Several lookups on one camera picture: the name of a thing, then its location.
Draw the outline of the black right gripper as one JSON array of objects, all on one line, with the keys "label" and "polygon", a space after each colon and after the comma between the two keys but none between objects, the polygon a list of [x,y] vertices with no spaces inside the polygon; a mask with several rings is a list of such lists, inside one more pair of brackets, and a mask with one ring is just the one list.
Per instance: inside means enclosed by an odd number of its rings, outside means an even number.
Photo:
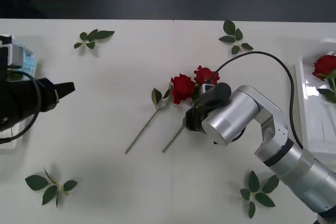
[{"label": "black right gripper", "polygon": [[207,117],[207,112],[204,108],[190,108],[185,113],[184,126],[189,131],[204,132],[202,121]]}]

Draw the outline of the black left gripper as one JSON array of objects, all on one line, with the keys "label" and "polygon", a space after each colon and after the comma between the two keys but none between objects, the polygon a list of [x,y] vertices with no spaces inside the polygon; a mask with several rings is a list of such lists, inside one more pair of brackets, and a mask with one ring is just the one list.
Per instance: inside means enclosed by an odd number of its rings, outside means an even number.
[{"label": "black left gripper", "polygon": [[40,112],[53,110],[59,100],[75,91],[73,82],[53,84],[47,78],[35,79],[41,92]]}]

